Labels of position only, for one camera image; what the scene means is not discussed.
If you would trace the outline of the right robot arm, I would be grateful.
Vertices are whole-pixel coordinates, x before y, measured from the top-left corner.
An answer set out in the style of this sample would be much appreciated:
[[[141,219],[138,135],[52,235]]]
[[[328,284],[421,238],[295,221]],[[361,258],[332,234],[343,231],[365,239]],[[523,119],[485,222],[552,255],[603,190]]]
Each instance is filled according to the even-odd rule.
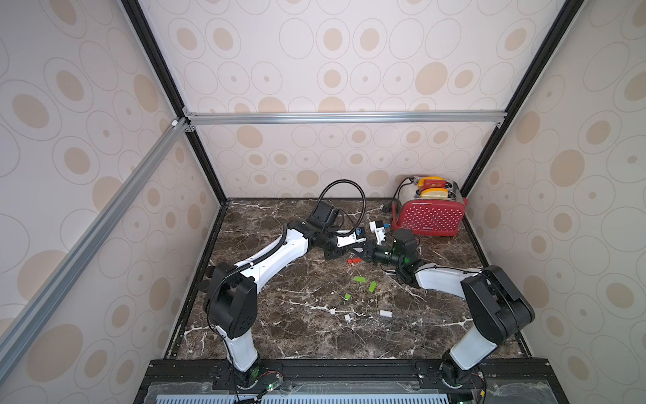
[[[469,381],[482,360],[535,319],[532,306],[502,268],[454,269],[434,264],[418,255],[417,237],[410,230],[395,230],[389,247],[368,240],[353,250],[365,262],[393,266],[403,284],[466,302],[473,326],[445,352],[439,368],[443,383],[451,388]]]

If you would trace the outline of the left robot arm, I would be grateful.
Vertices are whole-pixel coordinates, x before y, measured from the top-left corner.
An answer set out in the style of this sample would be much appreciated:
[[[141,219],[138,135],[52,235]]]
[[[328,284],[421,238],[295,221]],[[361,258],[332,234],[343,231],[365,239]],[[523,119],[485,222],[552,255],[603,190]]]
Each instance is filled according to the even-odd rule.
[[[252,326],[257,319],[258,294],[267,282],[313,248],[321,248],[327,259],[336,259],[349,247],[367,240],[364,227],[335,227],[338,213],[337,208],[321,203],[307,219],[285,224],[276,240],[251,257],[211,268],[209,282],[202,284],[206,321],[224,342],[237,387],[251,388],[259,376]]]

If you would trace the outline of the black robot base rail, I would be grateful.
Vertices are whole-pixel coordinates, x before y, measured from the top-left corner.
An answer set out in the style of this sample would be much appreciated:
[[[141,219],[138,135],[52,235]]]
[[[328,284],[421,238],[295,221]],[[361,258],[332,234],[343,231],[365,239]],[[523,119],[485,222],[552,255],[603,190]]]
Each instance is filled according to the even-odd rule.
[[[255,385],[225,360],[154,360],[136,403],[565,403],[545,359],[486,360],[461,387],[439,360],[268,360]]]

